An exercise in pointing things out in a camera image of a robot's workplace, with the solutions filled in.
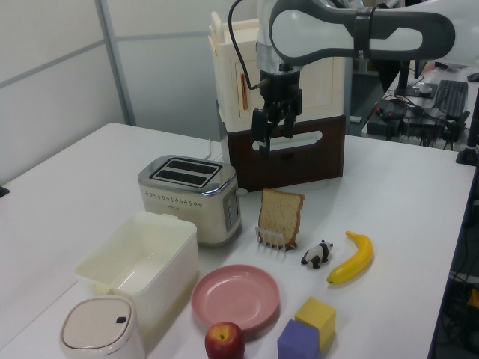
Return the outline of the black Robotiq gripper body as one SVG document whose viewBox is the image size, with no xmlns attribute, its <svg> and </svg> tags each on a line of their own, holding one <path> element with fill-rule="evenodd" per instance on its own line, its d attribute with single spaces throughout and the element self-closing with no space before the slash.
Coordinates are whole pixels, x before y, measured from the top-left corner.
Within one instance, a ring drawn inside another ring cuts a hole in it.
<svg viewBox="0 0 479 359">
<path fill-rule="evenodd" d="M 260 95 L 263 97 L 265 109 L 291 105 L 295 111 L 302 110 L 299 71 L 273 74 L 261 70 L 260 80 L 266 80 L 266 84 L 260 87 Z"/>
</svg>

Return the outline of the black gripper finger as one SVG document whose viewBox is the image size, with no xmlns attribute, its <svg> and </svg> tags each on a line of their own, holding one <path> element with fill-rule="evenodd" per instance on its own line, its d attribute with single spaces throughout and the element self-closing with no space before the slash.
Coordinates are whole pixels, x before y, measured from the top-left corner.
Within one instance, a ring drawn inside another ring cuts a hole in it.
<svg viewBox="0 0 479 359">
<path fill-rule="evenodd" d="M 262 109 L 253 110 L 251 137 L 260 142 L 260 152 L 269 153 L 270 139 L 280 122 L 280 108 L 277 102 L 265 105 Z"/>
<path fill-rule="evenodd" d="M 292 138 L 296 118 L 302 113 L 302 90 L 299 89 L 294 98 L 287 101 L 285 105 L 283 136 Z"/>
</svg>

